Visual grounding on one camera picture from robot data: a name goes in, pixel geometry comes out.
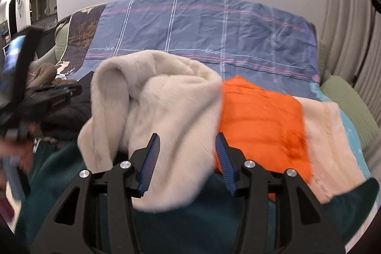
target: metal bolt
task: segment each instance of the metal bolt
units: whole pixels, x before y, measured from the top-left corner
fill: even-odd
[[[124,161],[120,163],[120,167],[123,169],[127,169],[131,167],[131,163],[129,161]]]
[[[82,171],[79,173],[79,176],[80,176],[81,178],[87,178],[89,175],[90,175],[90,171],[89,171],[89,170],[82,170]]]
[[[246,168],[254,168],[255,167],[254,161],[248,160],[248,161],[245,161],[243,164],[245,165]]]
[[[289,175],[290,177],[296,177],[297,175],[297,172],[295,169],[287,169],[286,171],[287,175]]]

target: white fur garment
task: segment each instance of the white fur garment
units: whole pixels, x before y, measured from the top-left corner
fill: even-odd
[[[91,82],[91,119],[78,146],[91,172],[112,168],[118,150],[147,146],[160,136],[148,191],[134,207],[162,212],[185,206],[215,167],[221,78],[202,63],[145,50],[103,61]]]

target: black device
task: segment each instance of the black device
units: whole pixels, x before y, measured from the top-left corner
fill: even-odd
[[[29,26],[9,44],[0,75],[0,136],[23,141],[28,138],[28,125],[41,121],[47,114],[70,103],[82,91],[80,85],[45,86],[27,89],[29,65],[42,37],[43,29]],[[30,192],[26,175],[18,168],[19,158],[1,161],[15,200]]]

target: orange fabric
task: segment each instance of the orange fabric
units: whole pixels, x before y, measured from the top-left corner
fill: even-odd
[[[222,87],[224,106],[219,131],[265,169],[283,173],[294,168],[308,181],[308,158],[302,105],[289,95],[266,91],[236,76]],[[216,155],[217,167],[221,170]]]

